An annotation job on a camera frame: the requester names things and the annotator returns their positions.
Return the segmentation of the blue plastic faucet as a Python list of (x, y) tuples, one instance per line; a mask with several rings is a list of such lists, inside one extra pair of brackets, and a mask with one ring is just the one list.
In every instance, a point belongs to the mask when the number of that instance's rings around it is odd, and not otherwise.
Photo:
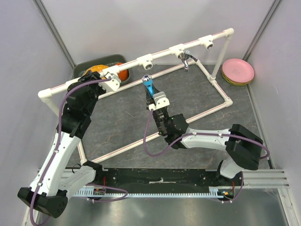
[(150, 97), (153, 98), (153, 96), (155, 94), (155, 89), (154, 89), (154, 86), (153, 86), (152, 76), (144, 75), (142, 77), (142, 82), (143, 82), (143, 85), (145, 86), (145, 88), (147, 89), (147, 92), (150, 95)]

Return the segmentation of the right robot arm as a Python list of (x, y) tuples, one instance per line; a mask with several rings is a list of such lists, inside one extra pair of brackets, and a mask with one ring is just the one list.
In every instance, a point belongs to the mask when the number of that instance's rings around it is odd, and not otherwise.
[(146, 104), (150, 111), (149, 119), (156, 123), (158, 134), (168, 143), (168, 148), (192, 149), (207, 148), (225, 151), (226, 160), (219, 163), (215, 174), (216, 182), (227, 185), (243, 170), (256, 171), (261, 160), (263, 141), (240, 124), (230, 129), (197, 130), (189, 127), (184, 115), (169, 116), (169, 100), (164, 92), (153, 85), (144, 86)]

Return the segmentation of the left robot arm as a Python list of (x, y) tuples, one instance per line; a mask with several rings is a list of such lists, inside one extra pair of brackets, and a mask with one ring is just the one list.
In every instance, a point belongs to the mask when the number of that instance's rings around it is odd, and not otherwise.
[(36, 178), (28, 187), (20, 188), (17, 196), (33, 211), (57, 218), (65, 210), (68, 200), (86, 184), (99, 185), (103, 181), (101, 167), (87, 161), (65, 181), (61, 176), (71, 154), (82, 140), (91, 123), (91, 115), (98, 97), (105, 93), (100, 83), (107, 81), (98, 72), (88, 71), (67, 88), (59, 107), (59, 122), (54, 143)]

